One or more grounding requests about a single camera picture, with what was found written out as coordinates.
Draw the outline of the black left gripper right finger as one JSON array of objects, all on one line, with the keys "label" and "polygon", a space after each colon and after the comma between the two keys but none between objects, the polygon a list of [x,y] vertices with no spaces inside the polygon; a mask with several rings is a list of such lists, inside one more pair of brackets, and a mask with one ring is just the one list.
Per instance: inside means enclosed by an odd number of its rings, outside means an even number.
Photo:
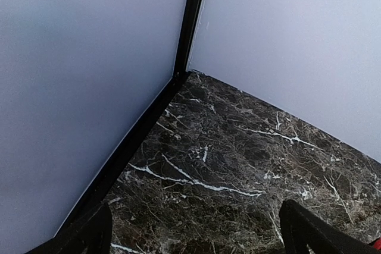
[{"label": "black left gripper right finger", "polygon": [[325,223],[294,200],[285,200],[279,211],[286,253],[380,253]]}]

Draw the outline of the red black plaid shirt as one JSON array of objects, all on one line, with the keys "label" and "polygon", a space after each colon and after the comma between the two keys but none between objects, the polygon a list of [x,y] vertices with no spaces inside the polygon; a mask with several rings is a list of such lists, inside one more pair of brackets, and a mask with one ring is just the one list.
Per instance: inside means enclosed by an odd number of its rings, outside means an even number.
[{"label": "red black plaid shirt", "polygon": [[381,238],[379,237],[378,239],[371,242],[369,245],[376,250],[381,250]]}]

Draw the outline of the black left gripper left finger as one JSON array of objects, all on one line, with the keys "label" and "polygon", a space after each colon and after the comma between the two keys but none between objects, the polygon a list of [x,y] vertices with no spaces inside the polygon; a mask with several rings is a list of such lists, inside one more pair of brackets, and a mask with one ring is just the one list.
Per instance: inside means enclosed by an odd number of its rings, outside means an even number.
[{"label": "black left gripper left finger", "polygon": [[53,239],[28,253],[109,253],[112,229],[110,207],[107,203],[100,203]]}]

